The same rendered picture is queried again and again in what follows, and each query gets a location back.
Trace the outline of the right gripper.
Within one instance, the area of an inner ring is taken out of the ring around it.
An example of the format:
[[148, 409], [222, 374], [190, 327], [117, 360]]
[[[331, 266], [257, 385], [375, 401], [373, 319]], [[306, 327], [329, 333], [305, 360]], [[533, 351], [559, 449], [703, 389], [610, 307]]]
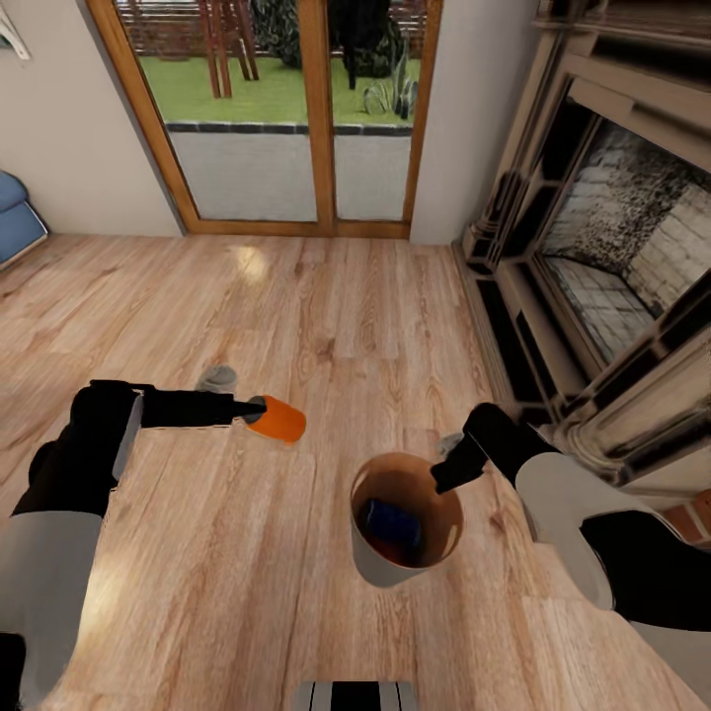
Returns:
[[[489, 456], [486, 456], [486, 461]], [[454, 488], [463, 486], [474, 479], [483, 476], [481, 468], [484, 464], [472, 464], [464, 454], [460, 452], [460, 446], [456, 446], [453, 452], [445, 459], [444, 462], [435, 464], [430, 470], [436, 478], [437, 484], [435, 493], [437, 496], [443, 492], [454, 490]]]

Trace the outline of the trash can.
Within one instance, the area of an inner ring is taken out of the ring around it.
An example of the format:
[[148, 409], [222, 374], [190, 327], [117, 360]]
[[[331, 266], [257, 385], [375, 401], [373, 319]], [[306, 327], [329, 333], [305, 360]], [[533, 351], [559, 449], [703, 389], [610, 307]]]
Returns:
[[[456, 551], [464, 528], [462, 504], [456, 490], [436, 495], [432, 467], [417, 455], [387, 452], [369, 459], [355, 474], [350, 492], [352, 555], [357, 572], [370, 585], [380, 589], [399, 585], [445, 562]], [[365, 539], [360, 521], [370, 501], [392, 505], [418, 519], [418, 542], [410, 550], [399, 549], [403, 567], [387, 563]], [[454, 542], [445, 553], [454, 526]]]

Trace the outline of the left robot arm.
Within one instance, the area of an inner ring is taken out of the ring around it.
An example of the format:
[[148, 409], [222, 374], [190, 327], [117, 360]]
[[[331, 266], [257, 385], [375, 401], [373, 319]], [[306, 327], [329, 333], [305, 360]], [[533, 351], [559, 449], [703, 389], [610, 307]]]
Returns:
[[30, 489], [0, 533], [0, 711], [42, 704], [70, 664], [110, 490], [137, 430], [229, 426], [267, 406], [220, 394], [238, 372], [207, 366], [195, 392], [90, 380], [70, 424], [32, 460]]

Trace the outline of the can of soda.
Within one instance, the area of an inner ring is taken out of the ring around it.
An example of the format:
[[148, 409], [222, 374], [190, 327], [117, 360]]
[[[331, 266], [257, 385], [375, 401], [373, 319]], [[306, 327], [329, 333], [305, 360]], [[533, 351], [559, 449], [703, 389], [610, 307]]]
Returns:
[[307, 421], [302, 412], [270, 395], [255, 396], [248, 402], [268, 407], [262, 414], [243, 416], [245, 423], [253, 431], [293, 443], [306, 430]]
[[404, 550], [413, 548], [420, 537], [420, 524], [415, 516], [377, 501], [364, 507], [360, 528]]
[[[365, 531], [365, 529], [363, 531]], [[403, 557], [399, 552], [399, 549], [402, 549], [401, 547], [383, 538], [372, 536], [370, 533], [367, 533], [367, 531], [365, 531], [365, 539], [371, 543], [373, 549], [379, 551], [379, 557], [385, 559], [387, 563], [391, 563], [391, 565], [396, 565], [397, 567], [403, 567]]]

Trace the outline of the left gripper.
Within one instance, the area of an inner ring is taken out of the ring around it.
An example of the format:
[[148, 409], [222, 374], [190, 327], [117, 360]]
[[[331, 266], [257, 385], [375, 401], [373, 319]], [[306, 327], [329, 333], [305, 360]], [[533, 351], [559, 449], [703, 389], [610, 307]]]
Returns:
[[179, 411], [173, 428], [229, 426], [234, 417], [262, 414], [268, 409], [264, 405], [234, 402], [233, 394], [190, 390], [176, 390], [176, 394], [179, 395]]

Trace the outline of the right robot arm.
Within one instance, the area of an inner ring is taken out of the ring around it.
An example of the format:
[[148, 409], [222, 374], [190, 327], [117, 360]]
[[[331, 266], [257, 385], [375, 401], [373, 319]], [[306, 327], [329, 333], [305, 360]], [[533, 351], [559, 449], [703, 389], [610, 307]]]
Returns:
[[499, 406], [480, 406], [435, 449], [437, 496], [483, 476], [490, 457], [581, 594], [620, 614], [711, 709], [711, 553]]

